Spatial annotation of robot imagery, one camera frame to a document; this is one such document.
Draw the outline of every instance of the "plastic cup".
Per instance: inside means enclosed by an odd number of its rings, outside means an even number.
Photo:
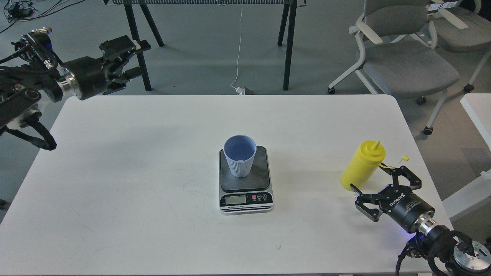
[[[248,136],[235,135],[225,142],[223,153],[230,172],[236,177],[245,177],[250,173],[254,162],[256,143]]]

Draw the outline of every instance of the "chair backrest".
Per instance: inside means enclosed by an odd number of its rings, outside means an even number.
[[[364,21],[379,36],[418,32],[428,18],[428,0],[365,0]]]

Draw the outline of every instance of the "office chair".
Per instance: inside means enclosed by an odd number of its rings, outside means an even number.
[[[433,123],[447,97],[447,88],[459,80],[459,73],[435,53],[436,31],[428,21],[428,0],[365,0],[364,12],[355,26],[349,28],[355,35],[359,59],[328,87],[334,94],[334,86],[352,72],[360,78],[372,94],[378,94],[372,83],[395,98],[419,98],[418,104],[426,101],[424,96],[442,91],[423,133],[433,132]],[[384,44],[381,37],[410,35],[427,24],[432,33],[432,45],[421,41],[401,41]],[[365,47],[364,38],[375,45]]]
[[[474,81],[491,56],[491,22],[477,15],[481,10],[481,0],[474,0],[474,2],[475,9],[472,12],[459,6],[447,9],[462,20],[468,28],[456,28],[445,18],[433,19],[438,34],[438,46],[443,49],[454,53],[468,53],[487,49],[469,83],[464,87],[464,91],[467,93],[474,90]]]

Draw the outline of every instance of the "chair seat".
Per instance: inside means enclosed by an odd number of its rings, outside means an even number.
[[[469,26],[458,29],[445,18],[433,20],[438,45],[447,51],[467,53],[491,46],[491,22],[461,7],[448,9]]]
[[[385,94],[395,98],[430,95],[460,78],[447,61],[419,41],[367,48],[363,69]]]

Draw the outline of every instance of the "bottle cap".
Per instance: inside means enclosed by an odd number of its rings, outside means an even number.
[[[385,158],[385,149],[380,141],[368,140],[361,144],[359,154],[361,162],[370,166],[378,166]]]

